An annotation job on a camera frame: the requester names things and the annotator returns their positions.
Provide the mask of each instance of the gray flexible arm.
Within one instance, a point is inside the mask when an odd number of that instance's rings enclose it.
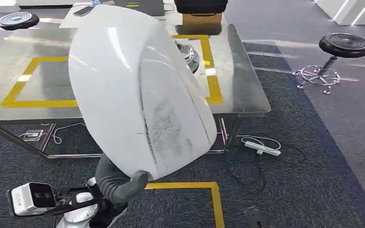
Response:
[[[103,195],[118,204],[129,201],[145,188],[148,173],[137,171],[129,178],[103,154],[96,169],[96,181]]]

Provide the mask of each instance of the stainless steel table top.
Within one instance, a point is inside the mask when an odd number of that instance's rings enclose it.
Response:
[[[190,43],[200,54],[200,67],[194,75],[204,93],[210,97],[208,103],[214,115],[265,116],[270,111],[265,93],[233,25],[222,26],[215,32],[218,35],[201,36],[201,39],[184,36],[194,31],[181,26],[165,27],[171,35],[183,35],[174,38]],[[18,30],[2,44],[0,123],[82,118],[77,107],[15,108],[3,107],[1,104],[14,85],[22,81],[26,83],[16,95],[16,101],[73,100],[66,61],[39,62],[26,80],[22,79],[22,74],[33,58],[68,56],[75,32],[73,28]],[[204,37],[209,41],[213,63],[208,61],[209,51],[203,47]]]

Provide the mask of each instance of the yellow tape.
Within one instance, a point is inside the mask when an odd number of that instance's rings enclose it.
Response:
[[[214,72],[214,61],[212,57],[211,46],[209,43],[209,36],[207,35],[172,35],[173,38],[199,39],[202,47],[203,62],[205,69],[211,69]],[[66,62],[67,56],[49,56],[49,57],[35,57],[33,58],[8,95],[1,102],[4,108],[71,108],[77,107],[76,100],[49,100],[49,101],[16,101],[20,95],[27,81],[36,70],[41,62]],[[223,97],[216,74],[207,75],[207,82],[209,88],[209,97],[206,101],[210,104],[222,104]]]
[[[216,228],[224,228],[221,197],[216,182],[148,183],[145,189],[211,189]]]
[[[64,108],[77,107],[76,100],[50,100],[50,101],[16,101],[24,86],[41,62],[66,62],[67,56],[48,56],[33,58],[23,74],[19,77],[8,95],[1,102],[4,108]]]
[[[206,102],[209,104],[222,104],[223,97],[221,95],[220,85],[218,77],[216,75],[211,75],[206,77],[208,79],[209,95],[207,96]]]
[[[207,35],[173,35],[175,39],[199,39],[202,47],[203,63],[205,69],[212,69],[214,72],[215,64],[213,61],[213,55],[211,50],[211,44],[209,43],[209,36]],[[206,97],[206,102],[209,104],[222,104],[223,96],[221,94],[221,88],[219,85],[218,77],[215,74],[207,75],[209,96]]]
[[[51,101],[2,101],[3,108],[73,108],[77,107],[76,100]]]

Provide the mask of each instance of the smartphone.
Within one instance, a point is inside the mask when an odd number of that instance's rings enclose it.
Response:
[[[90,13],[90,11],[92,11],[92,9],[93,9],[93,6],[86,6],[83,9],[80,9],[80,10],[74,12],[73,15],[82,17],[82,16]]]

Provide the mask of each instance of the metal table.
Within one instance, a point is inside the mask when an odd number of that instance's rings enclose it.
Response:
[[[224,144],[224,148],[214,152],[223,152],[236,137],[243,119],[262,117],[270,111],[240,37],[233,25],[200,31],[179,25],[165,28],[173,38],[190,43],[200,54],[201,63],[195,78],[208,96]],[[67,56],[75,32],[74,28],[18,30],[2,44],[0,125],[82,120],[67,72]],[[223,118],[226,117],[235,118],[230,131],[225,129]],[[45,158],[100,156],[46,154],[44,151],[55,127],[55,124],[50,126],[39,148],[1,126],[0,135]]]

